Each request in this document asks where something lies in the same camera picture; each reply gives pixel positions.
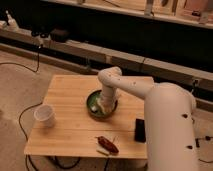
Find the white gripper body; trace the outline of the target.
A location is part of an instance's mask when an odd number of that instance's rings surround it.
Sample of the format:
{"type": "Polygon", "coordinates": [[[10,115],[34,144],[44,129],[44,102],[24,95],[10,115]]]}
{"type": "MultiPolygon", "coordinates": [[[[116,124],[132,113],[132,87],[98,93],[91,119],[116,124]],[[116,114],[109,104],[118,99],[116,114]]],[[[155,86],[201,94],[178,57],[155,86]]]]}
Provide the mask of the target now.
{"type": "Polygon", "coordinates": [[[116,89],[112,87],[103,87],[100,94],[100,104],[104,113],[111,113],[115,107],[116,89]]]}

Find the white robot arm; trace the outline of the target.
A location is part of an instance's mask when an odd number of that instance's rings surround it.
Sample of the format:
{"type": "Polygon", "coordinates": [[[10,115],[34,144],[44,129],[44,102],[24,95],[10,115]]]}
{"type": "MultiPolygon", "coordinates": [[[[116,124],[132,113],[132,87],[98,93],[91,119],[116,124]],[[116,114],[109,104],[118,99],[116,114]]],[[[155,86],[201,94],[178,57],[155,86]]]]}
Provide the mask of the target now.
{"type": "Polygon", "coordinates": [[[190,92],[173,83],[129,79],[119,67],[101,70],[98,80],[104,108],[113,108],[117,88],[144,100],[148,171],[199,171],[190,92]]]}

